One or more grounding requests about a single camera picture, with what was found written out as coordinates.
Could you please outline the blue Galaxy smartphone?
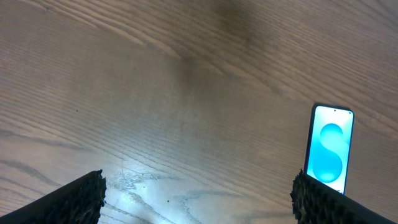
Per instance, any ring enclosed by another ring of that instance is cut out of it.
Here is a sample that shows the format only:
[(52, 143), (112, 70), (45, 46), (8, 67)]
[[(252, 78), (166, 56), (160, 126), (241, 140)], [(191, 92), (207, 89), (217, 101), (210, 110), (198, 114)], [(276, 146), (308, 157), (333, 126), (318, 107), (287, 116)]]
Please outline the blue Galaxy smartphone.
[(348, 175), (354, 112), (315, 103), (312, 107), (303, 171), (344, 195)]

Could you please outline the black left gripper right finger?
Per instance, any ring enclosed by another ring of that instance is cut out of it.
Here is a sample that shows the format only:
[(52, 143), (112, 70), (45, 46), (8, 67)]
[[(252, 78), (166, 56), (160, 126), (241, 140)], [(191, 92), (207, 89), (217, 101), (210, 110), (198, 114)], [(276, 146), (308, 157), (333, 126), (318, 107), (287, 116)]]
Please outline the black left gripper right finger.
[(302, 171), (290, 196), (299, 224), (394, 224)]

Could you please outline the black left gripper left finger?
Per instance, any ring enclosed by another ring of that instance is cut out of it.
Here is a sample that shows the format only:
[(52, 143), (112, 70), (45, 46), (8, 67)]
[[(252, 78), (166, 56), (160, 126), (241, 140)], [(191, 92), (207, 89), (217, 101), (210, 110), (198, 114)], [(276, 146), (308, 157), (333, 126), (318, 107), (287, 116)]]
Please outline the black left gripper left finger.
[(4, 224), (98, 223), (104, 207), (106, 179), (92, 171), (44, 197), (1, 217)]

